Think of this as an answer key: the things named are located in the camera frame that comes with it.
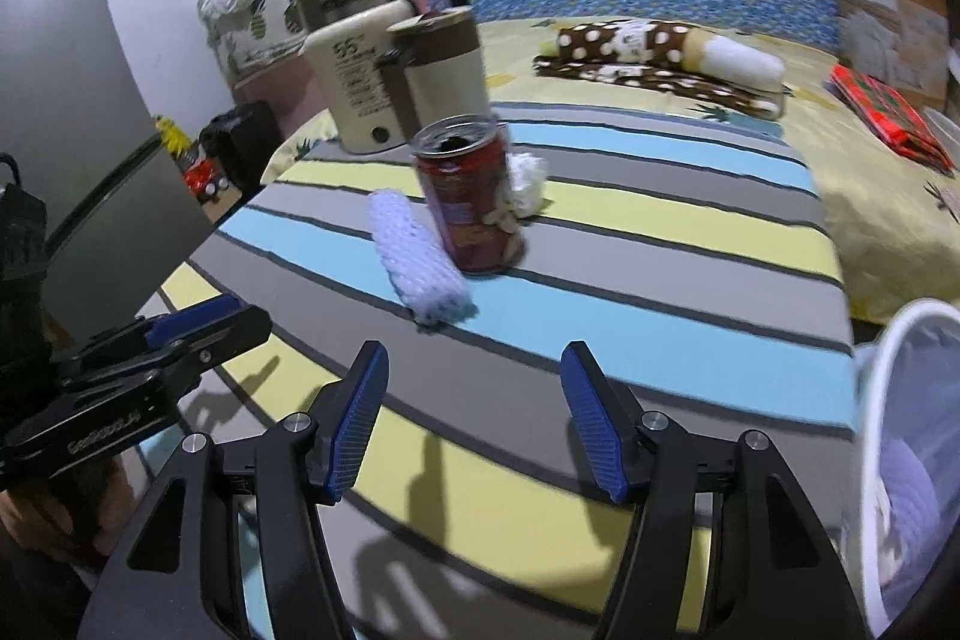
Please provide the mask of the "black bag on floor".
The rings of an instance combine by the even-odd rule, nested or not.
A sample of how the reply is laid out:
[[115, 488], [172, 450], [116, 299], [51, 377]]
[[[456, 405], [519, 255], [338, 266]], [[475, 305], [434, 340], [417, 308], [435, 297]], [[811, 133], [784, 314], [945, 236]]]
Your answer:
[[210, 120], [200, 132], [200, 144], [220, 161], [226, 177], [244, 198], [262, 190], [263, 172], [283, 143], [275, 113], [265, 101], [241, 104]]

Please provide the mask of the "grey refrigerator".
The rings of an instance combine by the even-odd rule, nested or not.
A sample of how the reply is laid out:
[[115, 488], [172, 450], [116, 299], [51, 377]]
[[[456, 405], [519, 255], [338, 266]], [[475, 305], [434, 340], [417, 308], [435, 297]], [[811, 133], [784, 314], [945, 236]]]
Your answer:
[[2, 148], [46, 203], [43, 304], [75, 341], [132, 320], [212, 234], [107, 0], [2, 0]]

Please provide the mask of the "lavender knitted cloth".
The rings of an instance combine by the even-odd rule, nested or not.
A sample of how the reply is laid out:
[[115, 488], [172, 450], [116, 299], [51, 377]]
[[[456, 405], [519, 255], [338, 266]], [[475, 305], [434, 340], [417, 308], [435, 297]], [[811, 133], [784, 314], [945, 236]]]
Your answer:
[[368, 220], [387, 278], [418, 325], [457, 323], [475, 312], [466, 278], [436, 234], [416, 219], [404, 193], [392, 188], [373, 191]]

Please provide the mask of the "cream brown tumbler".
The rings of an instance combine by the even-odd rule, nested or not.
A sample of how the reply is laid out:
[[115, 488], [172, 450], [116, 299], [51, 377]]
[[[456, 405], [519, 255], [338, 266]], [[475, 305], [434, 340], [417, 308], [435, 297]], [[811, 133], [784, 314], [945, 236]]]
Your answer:
[[387, 50], [376, 67], [405, 142], [438, 120], [491, 112], [480, 35], [469, 5], [389, 26]]

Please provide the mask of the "clear plastic container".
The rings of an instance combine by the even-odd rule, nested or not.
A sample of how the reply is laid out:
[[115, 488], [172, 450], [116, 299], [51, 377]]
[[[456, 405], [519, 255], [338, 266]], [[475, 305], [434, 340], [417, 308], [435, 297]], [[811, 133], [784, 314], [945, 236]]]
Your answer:
[[935, 110], [932, 107], [926, 107], [923, 110], [926, 125], [931, 130], [932, 135], [939, 140], [944, 148], [950, 151], [952, 156], [957, 156], [960, 148], [960, 130], [958, 125], [944, 115], [944, 113]]

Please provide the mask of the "red plaid folded cloth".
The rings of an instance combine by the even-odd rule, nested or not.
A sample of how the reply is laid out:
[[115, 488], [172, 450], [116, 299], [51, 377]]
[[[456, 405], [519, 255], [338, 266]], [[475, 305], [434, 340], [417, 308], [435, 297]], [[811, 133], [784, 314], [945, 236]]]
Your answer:
[[900, 92], [868, 74], [836, 64], [830, 86], [866, 127], [900, 158], [953, 174], [953, 159]]

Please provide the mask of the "red toy car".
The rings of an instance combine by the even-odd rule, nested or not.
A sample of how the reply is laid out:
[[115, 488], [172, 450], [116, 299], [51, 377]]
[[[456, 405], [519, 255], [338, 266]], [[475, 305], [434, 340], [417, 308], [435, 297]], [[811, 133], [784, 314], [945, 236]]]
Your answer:
[[184, 182], [201, 205], [214, 202], [223, 191], [231, 188], [231, 182], [212, 159], [203, 158], [184, 172]]

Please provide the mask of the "brown paper bag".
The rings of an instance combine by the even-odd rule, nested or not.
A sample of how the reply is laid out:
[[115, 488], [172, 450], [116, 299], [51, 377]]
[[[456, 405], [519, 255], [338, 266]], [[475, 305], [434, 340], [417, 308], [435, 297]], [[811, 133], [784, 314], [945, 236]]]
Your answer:
[[947, 0], [836, 0], [843, 65], [896, 89], [916, 110], [949, 94]]

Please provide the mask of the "brown polka dot pillow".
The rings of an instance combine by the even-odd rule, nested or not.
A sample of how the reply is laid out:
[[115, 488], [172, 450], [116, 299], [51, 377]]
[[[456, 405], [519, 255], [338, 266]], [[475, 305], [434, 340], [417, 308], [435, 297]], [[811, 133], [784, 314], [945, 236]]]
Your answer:
[[540, 46], [534, 73], [674, 94], [765, 120], [786, 96], [781, 58], [701, 26], [649, 18], [565, 26]]

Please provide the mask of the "cream electric kettle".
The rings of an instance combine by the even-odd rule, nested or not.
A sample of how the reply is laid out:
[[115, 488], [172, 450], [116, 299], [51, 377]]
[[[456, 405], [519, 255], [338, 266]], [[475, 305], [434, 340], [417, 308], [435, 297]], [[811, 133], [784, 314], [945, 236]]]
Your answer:
[[324, 94], [340, 144], [352, 154], [404, 143], [377, 59], [391, 48], [389, 28], [412, 18], [414, 11], [409, 0], [392, 0], [313, 31], [302, 44], [302, 57]]

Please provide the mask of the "striped mat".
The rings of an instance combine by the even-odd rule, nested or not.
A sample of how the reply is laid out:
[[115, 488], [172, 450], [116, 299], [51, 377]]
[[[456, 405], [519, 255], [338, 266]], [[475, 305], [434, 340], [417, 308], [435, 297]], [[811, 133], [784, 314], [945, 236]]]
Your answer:
[[584, 638], [630, 516], [592, 481], [558, 378], [602, 369], [693, 434], [765, 431], [830, 533], [850, 503], [854, 364], [835, 246], [799, 152], [752, 130], [652, 112], [504, 103], [547, 161], [526, 252], [470, 281], [475, 310], [425, 330], [374, 250], [368, 205], [420, 197], [402, 148], [320, 145], [218, 227], [146, 312], [231, 292], [268, 341], [184, 401], [218, 440], [306, 408], [368, 339], [391, 378], [358, 481], [322, 515], [366, 638]]

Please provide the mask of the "red soda can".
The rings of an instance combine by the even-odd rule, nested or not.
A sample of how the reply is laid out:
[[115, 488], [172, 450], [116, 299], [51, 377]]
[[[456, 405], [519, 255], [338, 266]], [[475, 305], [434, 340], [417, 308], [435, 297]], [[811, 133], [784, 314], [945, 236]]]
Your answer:
[[526, 242], [512, 204], [506, 138], [487, 115], [454, 115], [410, 142], [416, 175], [455, 266], [469, 275], [508, 268]]

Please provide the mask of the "crumpled white tissue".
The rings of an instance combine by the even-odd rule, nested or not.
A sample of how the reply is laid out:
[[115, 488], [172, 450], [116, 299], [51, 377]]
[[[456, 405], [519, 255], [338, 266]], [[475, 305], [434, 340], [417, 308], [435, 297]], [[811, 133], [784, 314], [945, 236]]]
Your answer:
[[511, 200], [521, 220], [539, 213], [545, 200], [548, 166], [544, 158], [530, 152], [510, 152], [506, 156]]

